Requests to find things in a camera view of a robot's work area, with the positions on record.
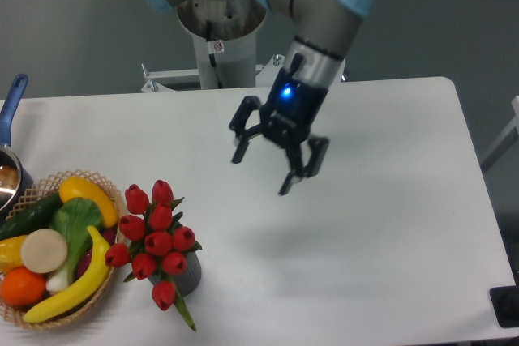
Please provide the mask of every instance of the banana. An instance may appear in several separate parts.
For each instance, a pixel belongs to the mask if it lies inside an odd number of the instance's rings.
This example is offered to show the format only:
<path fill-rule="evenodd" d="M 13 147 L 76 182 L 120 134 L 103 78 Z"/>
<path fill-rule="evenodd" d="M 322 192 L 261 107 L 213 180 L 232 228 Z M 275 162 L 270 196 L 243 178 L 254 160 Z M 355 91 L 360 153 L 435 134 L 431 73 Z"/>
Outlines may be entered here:
<path fill-rule="evenodd" d="M 41 323 L 78 306 L 98 290 L 108 277 L 110 267 L 105 265 L 109 243 L 93 226 L 87 227 L 92 238 L 92 261 L 87 271 L 67 289 L 33 306 L 24 315 L 27 323 Z"/>

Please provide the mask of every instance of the saucepan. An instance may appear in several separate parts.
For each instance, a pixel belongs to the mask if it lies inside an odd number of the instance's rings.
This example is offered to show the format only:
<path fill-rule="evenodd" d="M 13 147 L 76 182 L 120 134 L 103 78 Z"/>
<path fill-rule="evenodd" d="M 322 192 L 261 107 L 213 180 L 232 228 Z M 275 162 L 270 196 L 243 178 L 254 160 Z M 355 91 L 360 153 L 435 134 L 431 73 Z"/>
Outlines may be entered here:
<path fill-rule="evenodd" d="M 28 80 L 26 75 L 15 77 L 0 111 L 0 224 L 3 224 L 20 195 L 32 186 L 31 176 L 10 149 L 13 117 Z"/>

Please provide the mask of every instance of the orange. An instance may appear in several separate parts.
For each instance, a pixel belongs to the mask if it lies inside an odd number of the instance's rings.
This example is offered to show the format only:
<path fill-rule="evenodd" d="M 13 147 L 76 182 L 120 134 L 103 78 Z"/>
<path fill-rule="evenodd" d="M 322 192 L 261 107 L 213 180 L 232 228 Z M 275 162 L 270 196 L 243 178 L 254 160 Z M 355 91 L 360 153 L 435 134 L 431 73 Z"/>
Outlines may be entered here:
<path fill-rule="evenodd" d="M 14 307 L 34 305 L 45 295 L 45 277 L 25 267 L 13 269 L 0 284 L 0 297 Z"/>

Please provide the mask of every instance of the gray vase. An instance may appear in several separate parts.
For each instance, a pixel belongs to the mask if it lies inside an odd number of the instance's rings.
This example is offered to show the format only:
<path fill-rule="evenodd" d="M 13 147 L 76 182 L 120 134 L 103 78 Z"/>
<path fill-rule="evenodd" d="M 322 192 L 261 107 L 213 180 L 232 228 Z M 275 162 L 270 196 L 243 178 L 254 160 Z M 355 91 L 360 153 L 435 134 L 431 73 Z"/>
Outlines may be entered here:
<path fill-rule="evenodd" d="M 178 276 L 173 276 L 177 290 L 183 297 L 193 292 L 202 279 L 202 267 L 200 266 L 200 261 L 196 253 L 189 253 L 186 256 L 186 261 L 186 270 Z M 160 281 L 158 275 L 151 275 L 148 279 L 153 285 L 157 285 Z"/>

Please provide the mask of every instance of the blue led light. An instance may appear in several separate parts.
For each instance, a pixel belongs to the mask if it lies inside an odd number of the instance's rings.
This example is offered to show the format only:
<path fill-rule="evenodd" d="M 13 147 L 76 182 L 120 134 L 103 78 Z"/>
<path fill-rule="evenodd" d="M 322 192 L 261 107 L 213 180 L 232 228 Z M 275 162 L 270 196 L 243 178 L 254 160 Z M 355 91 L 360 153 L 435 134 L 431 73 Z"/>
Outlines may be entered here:
<path fill-rule="evenodd" d="M 289 99 L 292 96 L 292 86 L 290 84 L 286 84 L 285 88 L 281 91 L 281 97 L 283 99 Z"/>

